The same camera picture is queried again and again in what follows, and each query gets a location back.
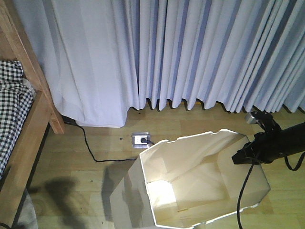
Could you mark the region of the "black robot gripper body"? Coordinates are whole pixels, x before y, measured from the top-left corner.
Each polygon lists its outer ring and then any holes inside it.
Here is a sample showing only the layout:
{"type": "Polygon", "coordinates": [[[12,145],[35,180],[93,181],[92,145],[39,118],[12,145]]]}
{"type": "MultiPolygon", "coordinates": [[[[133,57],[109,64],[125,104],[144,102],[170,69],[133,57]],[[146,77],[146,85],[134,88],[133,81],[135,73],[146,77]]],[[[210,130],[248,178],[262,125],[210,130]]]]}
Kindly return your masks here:
{"type": "Polygon", "coordinates": [[[280,146],[281,133],[268,135],[259,132],[254,135],[250,144],[251,153],[248,157],[248,164],[270,164],[276,159],[285,157],[283,147],[280,146]]]}

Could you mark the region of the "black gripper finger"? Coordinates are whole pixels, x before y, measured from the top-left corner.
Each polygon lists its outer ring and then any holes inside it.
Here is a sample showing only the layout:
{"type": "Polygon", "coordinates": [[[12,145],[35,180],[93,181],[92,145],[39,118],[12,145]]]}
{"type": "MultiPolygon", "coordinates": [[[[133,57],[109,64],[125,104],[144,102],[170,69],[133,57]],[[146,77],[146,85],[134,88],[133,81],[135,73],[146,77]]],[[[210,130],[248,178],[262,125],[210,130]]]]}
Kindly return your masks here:
{"type": "Polygon", "coordinates": [[[255,158],[253,144],[248,142],[232,156],[234,164],[251,164],[255,158]]]}

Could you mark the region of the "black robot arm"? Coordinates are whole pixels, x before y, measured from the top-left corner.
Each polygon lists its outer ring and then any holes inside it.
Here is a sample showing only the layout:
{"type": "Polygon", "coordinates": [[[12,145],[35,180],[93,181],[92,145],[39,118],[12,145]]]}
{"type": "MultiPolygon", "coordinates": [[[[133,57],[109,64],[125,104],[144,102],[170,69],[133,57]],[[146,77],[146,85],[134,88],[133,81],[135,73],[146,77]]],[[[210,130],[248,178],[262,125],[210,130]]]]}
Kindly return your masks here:
{"type": "Polygon", "coordinates": [[[282,129],[279,124],[269,126],[264,132],[254,135],[252,142],[232,156],[236,165],[240,164],[270,164],[274,160],[305,150],[305,124],[300,123],[282,129]]]}

